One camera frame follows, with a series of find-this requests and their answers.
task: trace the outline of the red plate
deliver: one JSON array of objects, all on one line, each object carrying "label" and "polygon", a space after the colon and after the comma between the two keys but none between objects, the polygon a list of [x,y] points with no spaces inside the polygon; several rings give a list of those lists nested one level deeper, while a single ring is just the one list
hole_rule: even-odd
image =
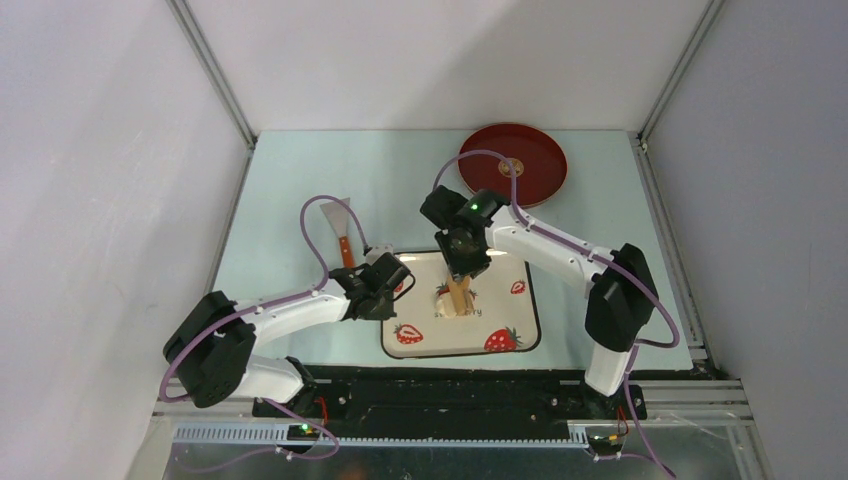
[{"label": "red plate", "polygon": [[[489,125],[468,137],[459,153],[494,150],[514,158],[518,174],[518,205],[533,207],[551,198],[565,183],[568,162],[562,149],[542,131],[517,123]],[[494,190],[509,198],[509,167],[488,155],[473,155],[459,162],[459,174],[472,192]]]}]

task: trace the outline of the white wall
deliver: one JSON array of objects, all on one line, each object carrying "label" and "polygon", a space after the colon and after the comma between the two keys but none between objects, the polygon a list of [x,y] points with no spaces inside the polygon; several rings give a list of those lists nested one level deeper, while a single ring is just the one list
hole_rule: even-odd
[{"label": "white wall", "polygon": [[167,4],[0,14],[0,478],[123,478],[245,149]]},{"label": "white wall", "polygon": [[191,3],[257,130],[637,130],[707,0]]},{"label": "white wall", "polygon": [[728,2],[656,133],[710,346],[778,478],[845,478],[848,3]]}]

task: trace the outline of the robotic arm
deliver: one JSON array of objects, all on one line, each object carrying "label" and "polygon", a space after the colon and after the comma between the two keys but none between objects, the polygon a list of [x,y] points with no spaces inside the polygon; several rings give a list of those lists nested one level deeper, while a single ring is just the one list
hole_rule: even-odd
[{"label": "robotic arm", "polygon": [[612,257],[656,295],[638,248],[625,244],[616,251],[592,245],[534,219],[488,190],[469,200],[439,186],[427,196],[421,213],[441,230],[436,242],[456,279],[483,273],[490,263],[486,250],[494,248],[558,275],[583,292],[589,303],[585,328],[595,342],[585,382],[607,397],[618,391],[636,336],[654,307],[630,281],[593,258]]},{"label": "robotic arm", "polygon": [[[305,387],[312,377],[300,362],[292,357],[261,357],[253,350],[313,325],[346,319],[388,320],[395,316],[394,289],[407,275],[409,269],[390,248],[375,247],[365,265],[333,270],[323,288],[294,298],[234,302],[220,291],[212,292],[194,307],[165,344],[163,354],[172,368],[176,362],[175,374],[198,408],[228,397],[311,403],[307,398],[311,389]],[[197,342],[202,332],[237,312],[246,313]],[[188,353],[178,360],[183,350]]]}]

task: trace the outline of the white table surface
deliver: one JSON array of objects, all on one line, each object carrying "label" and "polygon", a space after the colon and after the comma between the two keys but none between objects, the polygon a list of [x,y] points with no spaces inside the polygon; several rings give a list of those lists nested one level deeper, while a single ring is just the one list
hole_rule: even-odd
[{"label": "white table surface", "polygon": [[[435,228],[418,209],[441,165],[472,133],[426,131],[265,131],[253,156],[214,288],[231,299],[302,291],[321,275],[300,233],[303,202],[318,194],[351,197],[371,245],[395,251],[435,249]],[[622,131],[548,131],[568,159],[563,188],[530,209],[540,220],[611,248],[632,243],[645,253],[660,299],[680,327],[668,273],[627,134]],[[443,184],[467,194],[455,167]],[[338,242],[318,203],[307,229],[330,268],[341,266]],[[350,224],[354,250],[361,242]],[[403,359],[380,346],[380,325],[369,321],[324,324],[266,345],[258,353],[292,355],[304,364],[462,369],[585,369],[592,341],[583,328],[586,301],[555,276],[531,267],[542,340],[526,353]],[[641,336],[671,334],[654,312]],[[692,367],[685,342],[673,350],[642,348],[637,369]]]}]

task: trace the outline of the spatula handle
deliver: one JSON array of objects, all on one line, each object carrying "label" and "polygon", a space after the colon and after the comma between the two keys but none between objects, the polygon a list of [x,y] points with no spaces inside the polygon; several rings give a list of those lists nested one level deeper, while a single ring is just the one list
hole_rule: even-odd
[{"label": "spatula handle", "polygon": [[347,237],[339,237],[339,248],[342,251],[342,263],[347,268],[353,268],[356,266],[356,262],[353,259],[353,250],[350,248],[350,241]]}]

